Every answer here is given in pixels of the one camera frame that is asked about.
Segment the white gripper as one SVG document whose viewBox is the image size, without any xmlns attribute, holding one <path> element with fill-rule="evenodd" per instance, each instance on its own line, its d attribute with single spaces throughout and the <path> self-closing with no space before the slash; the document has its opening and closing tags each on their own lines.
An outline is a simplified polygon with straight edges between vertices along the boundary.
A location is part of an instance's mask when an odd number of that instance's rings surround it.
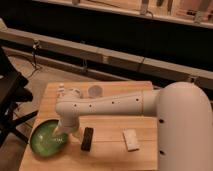
<svg viewBox="0 0 213 171">
<path fill-rule="evenodd" d="M 71 126 L 64 126 L 61 123 L 58 123 L 57 127 L 54 130 L 54 136 L 53 139 L 55 142 L 63 142 L 63 137 L 61 134 L 67 134 L 73 133 L 73 136 L 79 140 L 82 139 L 83 134 L 82 131 L 78 131 L 79 126 L 78 125 L 71 125 Z"/>
</svg>

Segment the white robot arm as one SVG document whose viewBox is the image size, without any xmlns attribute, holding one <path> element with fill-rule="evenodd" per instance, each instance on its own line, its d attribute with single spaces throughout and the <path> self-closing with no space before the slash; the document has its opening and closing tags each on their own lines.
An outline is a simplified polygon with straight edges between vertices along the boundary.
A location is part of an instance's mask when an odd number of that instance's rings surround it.
<svg viewBox="0 0 213 171">
<path fill-rule="evenodd" d="M 76 89 L 63 90 L 56 113 L 63 133 L 76 132 L 81 116 L 155 117 L 158 171 L 213 171 L 213 109 L 205 92 L 193 83 L 93 99 L 84 99 Z"/>
</svg>

